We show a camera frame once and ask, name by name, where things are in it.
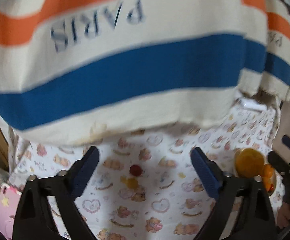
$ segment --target blue gripper pad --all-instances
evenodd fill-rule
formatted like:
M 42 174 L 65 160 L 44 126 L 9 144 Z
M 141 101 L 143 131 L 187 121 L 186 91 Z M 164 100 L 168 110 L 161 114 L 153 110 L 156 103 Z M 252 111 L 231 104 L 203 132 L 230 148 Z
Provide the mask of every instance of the blue gripper pad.
M 192 166 L 198 174 L 203 186 L 209 197 L 214 198 L 216 201 L 219 198 L 218 190 L 221 183 L 213 175 L 213 172 L 208 167 L 204 159 L 200 156 L 197 149 L 192 150 Z
M 73 178 L 73 188 L 71 195 L 74 199 L 80 197 L 83 194 L 91 176 L 96 169 L 98 162 L 100 161 L 100 153 L 98 149 L 90 148 L 83 157 L 83 160 L 85 160 L 83 166 Z

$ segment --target pink object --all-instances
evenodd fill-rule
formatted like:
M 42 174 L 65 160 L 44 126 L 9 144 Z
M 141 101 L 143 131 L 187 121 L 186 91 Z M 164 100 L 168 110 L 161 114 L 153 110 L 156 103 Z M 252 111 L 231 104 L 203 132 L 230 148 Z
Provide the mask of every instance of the pink object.
M 7 238 L 12 239 L 13 225 L 21 193 L 7 184 L 1 185 L 0 191 L 0 231 Z

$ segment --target white stripe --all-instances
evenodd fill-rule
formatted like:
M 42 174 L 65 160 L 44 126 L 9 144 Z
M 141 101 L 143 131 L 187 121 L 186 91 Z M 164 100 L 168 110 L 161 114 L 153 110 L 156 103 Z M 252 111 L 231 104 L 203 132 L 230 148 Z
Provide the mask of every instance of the white stripe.
M 243 68 L 240 71 L 238 88 L 248 95 L 252 96 L 258 92 L 259 84 L 262 79 L 262 74 L 256 71 Z
M 268 33 L 267 51 L 277 55 L 290 65 L 290 39 L 277 31 L 269 30 Z M 275 35 L 272 42 L 270 42 L 271 35 Z
M 290 25 L 290 15 L 288 14 L 288 10 L 286 5 L 280 0 L 265 0 L 266 2 L 266 12 L 268 13 L 276 13 L 283 17 L 286 21 L 289 22 Z
M 267 44 L 267 15 L 257 8 L 243 5 L 242 24 L 247 40 L 256 41 L 264 46 Z
M 0 12 L 13 18 L 38 13 L 45 0 L 0 0 Z
M 74 146 L 140 127 L 146 129 L 175 122 L 193 123 L 208 129 L 224 121 L 234 101 L 235 90 L 177 89 L 153 93 L 17 131 L 17 134 L 44 144 Z
M 263 72 L 260 87 L 268 94 L 277 96 L 280 100 L 288 100 L 290 86 L 267 71 Z
M 226 0 L 226 3 L 224 0 L 141 0 L 145 21 L 137 25 L 126 20 L 137 0 L 121 0 L 123 5 L 113 30 L 102 11 L 106 5 L 114 9 L 119 1 L 89 6 L 68 15 L 65 22 L 69 43 L 65 52 L 57 54 L 51 39 L 51 26 L 57 22 L 55 19 L 40 26 L 29 44 L 0 47 L 0 92 L 29 90 L 80 65 L 142 46 L 216 33 L 242 34 L 240 0 Z M 83 12 L 91 17 L 95 9 L 99 9 L 100 35 L 93 39 L 85 38 L 85 25 L 77 21 L 78 42 L 74 46 L 72 17 Z

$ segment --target star print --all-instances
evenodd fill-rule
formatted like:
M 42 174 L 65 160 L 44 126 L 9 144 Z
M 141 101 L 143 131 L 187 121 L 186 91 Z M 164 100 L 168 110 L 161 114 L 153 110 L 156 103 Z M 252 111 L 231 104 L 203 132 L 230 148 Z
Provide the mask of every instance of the star print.
M 7 197 L 5 197 L 5 196 L 3 197 L 2 204 L 3 204 L 3 207 L 8 207 L 9 206 Z

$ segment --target blue stripe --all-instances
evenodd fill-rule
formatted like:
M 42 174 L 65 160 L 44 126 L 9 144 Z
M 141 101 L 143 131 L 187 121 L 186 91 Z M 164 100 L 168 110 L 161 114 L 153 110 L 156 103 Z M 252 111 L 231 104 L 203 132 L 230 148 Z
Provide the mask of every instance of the blue stripe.
M 254 41 L 246 41 L 245 68 L 262 73 L 266 61 L 266 47 Z
M 267 53 L 265 70 L 290 86 L 290 66 L 280 57 Z
M 0 114 L 25 130 L 127 98 L 179 88 L 233 87 L 245 40 L 221 34 L 116 54 L 21 94 L 0 94 Z

